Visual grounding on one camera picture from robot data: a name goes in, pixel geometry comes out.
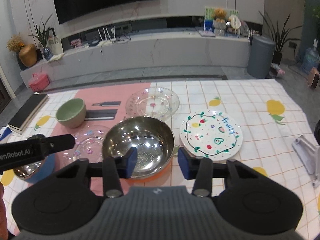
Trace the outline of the person left hand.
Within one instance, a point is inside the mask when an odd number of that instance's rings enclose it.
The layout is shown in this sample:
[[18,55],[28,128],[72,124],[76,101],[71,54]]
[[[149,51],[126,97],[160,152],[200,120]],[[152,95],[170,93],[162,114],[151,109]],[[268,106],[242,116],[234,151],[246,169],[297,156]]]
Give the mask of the person left hand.
[[3,202],[3,194],[4,194],[4,187],[3,187],[3,184],[0,183],[0,238],[2,240],[7,240],[9,237],[9,233],[7,228],[8,224],[7,224],[5,204]]

